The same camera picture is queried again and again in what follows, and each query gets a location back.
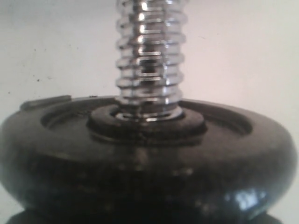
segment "black weight plate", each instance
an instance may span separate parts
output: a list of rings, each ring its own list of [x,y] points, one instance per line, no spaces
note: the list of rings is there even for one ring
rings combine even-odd
[[[25,208],[49,216],[102,215],[186,223],[242,221],[289,188],[296,150],[289,133],[264,116],[184,100],[208,131],[196,144],[140,145],[94,140],[90,112],[113,98],[31,102],[0,133],[0,178]]]

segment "weight plate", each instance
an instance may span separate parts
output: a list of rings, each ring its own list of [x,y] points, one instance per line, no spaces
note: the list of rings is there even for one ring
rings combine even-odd
[[[25,208],[48,216],[252,219],[289,188],[297,155],[289,133],[247,110],[201,101],[207,131],[186,144],[151,145],[92,137],[91,111],[114,98],[28,102],[0,132],[0,179]]]

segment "metal rod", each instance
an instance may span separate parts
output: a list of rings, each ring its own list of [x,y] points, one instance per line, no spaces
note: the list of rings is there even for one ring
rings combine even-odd
[[[179,64],[184,61],[180,45],[185,42],[182,13],[187,0],[118,0],[121,13],[117,27],[121,39],[117,62],[121,78],[116,84],[117,118],[133,121],[173,119],[182,114],[178,84],[183,81]]]

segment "white wall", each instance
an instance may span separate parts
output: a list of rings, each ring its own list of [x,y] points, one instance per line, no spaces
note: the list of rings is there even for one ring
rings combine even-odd
[[[29,99],[117,94],[114,6],[0,0],[0,120]],[[299,1],[191,0],[185,11],[185,97],[265,114],[299,145]],[[285,224],[299,222],[298,186],[272,210]],[[0,194],[3,223],[19,207]]]

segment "chrome threaded bar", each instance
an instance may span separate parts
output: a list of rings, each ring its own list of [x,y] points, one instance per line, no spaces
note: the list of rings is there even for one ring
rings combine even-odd
[[[121,39],[117,62],[121,90],[117,98],[124,120],[158,121],[178,117],[178,102],[183,81],[179,64],[184,61],[180,44],[186,16],[182,13],[187,0],[118,0],[121,13],[118,30]]]

